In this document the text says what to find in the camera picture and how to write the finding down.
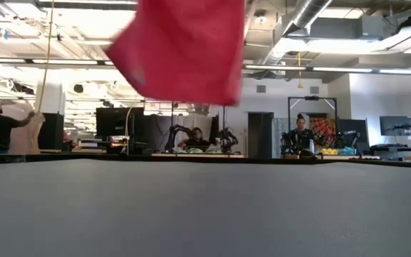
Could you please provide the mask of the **pink fluffy towel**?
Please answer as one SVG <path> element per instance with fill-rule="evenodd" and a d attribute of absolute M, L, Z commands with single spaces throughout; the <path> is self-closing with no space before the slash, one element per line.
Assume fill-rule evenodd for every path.
<path fill-rule="evenodd" d="M 245 0 L 139 0 L 105 50 L 142 96 L 232 106 L 240 100 Z"/>

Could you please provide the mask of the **dark door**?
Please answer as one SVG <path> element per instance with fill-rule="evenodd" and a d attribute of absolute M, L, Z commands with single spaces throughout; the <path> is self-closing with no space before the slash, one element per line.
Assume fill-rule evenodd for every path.
<path fill-rule="evenodd" d="M 273 113 L 248 113 L 248 157 L 272 157 Z"/>

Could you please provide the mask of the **black computer monitor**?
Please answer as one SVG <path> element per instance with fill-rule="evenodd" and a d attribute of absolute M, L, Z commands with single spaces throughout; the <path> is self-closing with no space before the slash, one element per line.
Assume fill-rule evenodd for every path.
<path fill-rule="evenodd" d="M 98 136 L 145 137 L 144 108 L 97 108 L 96 134 Z"/>

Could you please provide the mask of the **long ceiling light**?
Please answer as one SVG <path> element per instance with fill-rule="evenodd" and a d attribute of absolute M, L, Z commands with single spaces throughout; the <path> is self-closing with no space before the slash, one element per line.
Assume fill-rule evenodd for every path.
<path fill-rule="evenodd" d="M 112 61 L 106 60 L 78 60 L 78 59 L 15 59 L 0 58 L 0 64 L 58 64 L 58 65 L 98 65 L 113 66 Z"/>
<path fill-rule="evenodd" d="M 243 64 L 242 69 L 254 71 L 301 71 L 301 72 L 329 72 L 350 74 L 382 74 L 411 76 L 411 69 L 377 69 L 377 68 L 349 68 L 326 66 L 274 66 L 259 64 Z"/>

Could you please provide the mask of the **dark wide monitor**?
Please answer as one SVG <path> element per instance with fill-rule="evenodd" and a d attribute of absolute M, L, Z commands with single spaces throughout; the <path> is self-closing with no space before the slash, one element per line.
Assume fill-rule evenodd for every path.
<path fill-rule="evenodd" d="M 338 131 L 340 133 L 354 131 L 360 136 L 357 139 L 357 143 L 369 144 L 367 133 L 367 121 L 360 119 L 339 119 Z"/>

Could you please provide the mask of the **black tall panel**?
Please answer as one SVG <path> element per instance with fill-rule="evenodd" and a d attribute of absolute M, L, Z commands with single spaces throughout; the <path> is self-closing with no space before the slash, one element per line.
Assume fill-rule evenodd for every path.
<path fill-rule="evenodd" d="M 45 121 L 38 136 L 40 149 L 61 150 L 64 134 L 64 116 L 44 113 Z"/>

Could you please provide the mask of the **small dark monitor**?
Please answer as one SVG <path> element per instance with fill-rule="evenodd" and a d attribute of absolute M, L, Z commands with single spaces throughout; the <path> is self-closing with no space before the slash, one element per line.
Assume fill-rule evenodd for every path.
<path fill-rule="evenodd" d="M 382 136 L 411 136 L 411 116 L 381 116 Z"/>

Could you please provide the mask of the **black table frame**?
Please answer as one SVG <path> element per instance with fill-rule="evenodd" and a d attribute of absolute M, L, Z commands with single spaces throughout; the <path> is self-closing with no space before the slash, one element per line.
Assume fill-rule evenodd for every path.
<path fill-rule="evenodd" d="M 126 156 L 106 154 L 82 154 L 82 153 L 43 153 L 29 155 L 0 154 L 0 163 L 23 163 L 40 161 L 68 161 L 68 160 L 94 160 L 94 161 L 147 161 L 147 162 L 192 162 L 192 163 L 226 163 L 226 164 L 275 164 L 275 165 L 319 165 L 327 163 L 358 163 L 376 166 L 394 166 L 411 168 L 410 162 L 381 161 L 370 159 L 283 159 L 283 158 L 241 158 L 236 156 L 199 155 L 188 156 Z"/>

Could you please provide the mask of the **black metal frame stand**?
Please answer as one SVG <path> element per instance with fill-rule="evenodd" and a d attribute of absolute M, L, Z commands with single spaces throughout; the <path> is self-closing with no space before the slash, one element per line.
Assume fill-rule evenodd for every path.
<path fill-rule="evenodd" d="M 320 101 L 323 100 L 333 111 L 335 118 L 335 133 L 338 135 L 338 101 L 333 97 L 319 97 L 319 96 L 289 96 L 288 97 L 288 128 L 291 127 L 291 110 L 298 104 L 300 100 L 304 101 Z"/>

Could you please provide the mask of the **orange patterned wall hanging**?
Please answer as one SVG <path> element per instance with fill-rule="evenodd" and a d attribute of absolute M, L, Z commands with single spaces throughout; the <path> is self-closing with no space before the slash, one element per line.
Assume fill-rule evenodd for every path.
<path fill-rule="evenodd" d="M 335 139 L 335 119 L 310 118 L 309 129 L 313 132 L 315 144 L 318 146 L 331 146 Z"/>

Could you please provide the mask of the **silver ventilation duct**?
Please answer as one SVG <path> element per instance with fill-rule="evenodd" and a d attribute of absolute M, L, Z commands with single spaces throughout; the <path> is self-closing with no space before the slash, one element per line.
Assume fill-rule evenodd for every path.
<path fill-rule="evenodd" d="M 310 27 L 333 0 L 298 0 L 292 12 L 281 16 L 273 29 L 273 44 L 268 54 L 259 64 L 276 65 L 290 52 L 288 36 L 300 32 L 301 36 L 310 35 Z"/>

